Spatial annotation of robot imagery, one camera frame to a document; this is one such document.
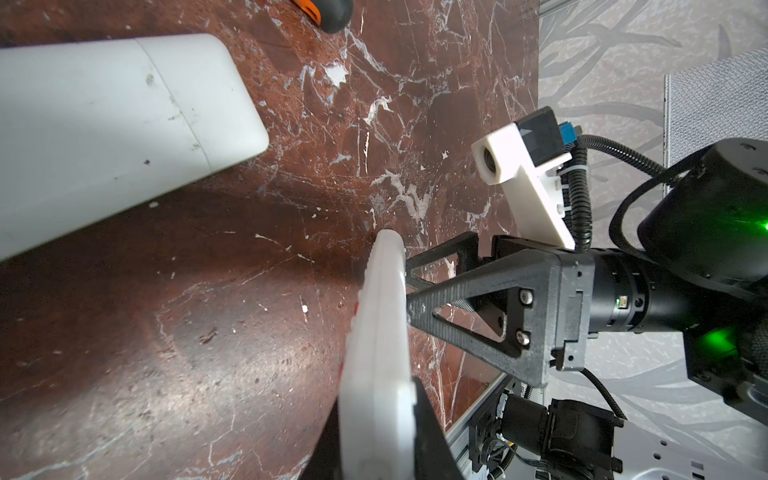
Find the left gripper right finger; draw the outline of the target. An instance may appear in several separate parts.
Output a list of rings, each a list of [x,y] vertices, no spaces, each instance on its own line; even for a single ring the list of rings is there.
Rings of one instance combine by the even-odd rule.
[[[414,478],[416,480],[462,480],[463,476],[421,380],[413,376],[412,381],[416,391]]]

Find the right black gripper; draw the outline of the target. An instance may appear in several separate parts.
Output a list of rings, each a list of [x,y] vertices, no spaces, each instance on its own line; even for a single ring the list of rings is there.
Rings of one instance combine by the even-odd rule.
[[[411,325],[532,387],[547,385],[551,362],[561,369],[579,369],[584,363],[594,260],[585,253],[508,235],[492,241],[492,254],[501,259],[478,267],[478,252],[478,234],[465,232],[406,261],[406,285],[425,288],[407,295]],[[460,275],[432,286],[413,275],[453,255]],[[442,317],[439,310],[447,306],[470,306],[492,334],[485,336]]]

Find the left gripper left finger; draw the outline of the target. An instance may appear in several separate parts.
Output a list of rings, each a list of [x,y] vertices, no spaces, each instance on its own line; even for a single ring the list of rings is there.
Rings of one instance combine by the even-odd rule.
[[[338,402],[335,402],[299,480],[342,478]]]

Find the long white remote control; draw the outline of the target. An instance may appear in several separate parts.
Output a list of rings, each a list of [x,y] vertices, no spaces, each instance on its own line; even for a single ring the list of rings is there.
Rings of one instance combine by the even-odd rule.
[[[416,437],[401,236],[378,232],[358,294],[340,379],[345,479],[412,479]]]

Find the orange handled screwdriver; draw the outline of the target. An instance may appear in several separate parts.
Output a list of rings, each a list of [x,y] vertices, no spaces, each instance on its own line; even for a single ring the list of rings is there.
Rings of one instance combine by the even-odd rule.
[[[354,10],[353,0],[293,0],[293,3],[317,27],[329,34],[343,30]]]

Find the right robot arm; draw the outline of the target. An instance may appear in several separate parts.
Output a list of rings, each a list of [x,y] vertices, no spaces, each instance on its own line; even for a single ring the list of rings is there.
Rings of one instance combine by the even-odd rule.
[[[767,145],[729,138],[632,191],[610,249],[462,234],[408,260],[449,256],[456,275],[409,277],[410,323],[525,384],[581,371],[589,337],[679,332],[688,377],[767,419]]]

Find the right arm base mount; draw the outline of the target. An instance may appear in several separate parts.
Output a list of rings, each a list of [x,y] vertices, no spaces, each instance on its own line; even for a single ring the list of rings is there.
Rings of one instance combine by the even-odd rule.
[[[624,463],[614,455],[615,431],[624,419],[574,400],[545,407],[503,389],[470,424],[472,470],[501,479],[518,461],[536,479],[615,479]]]

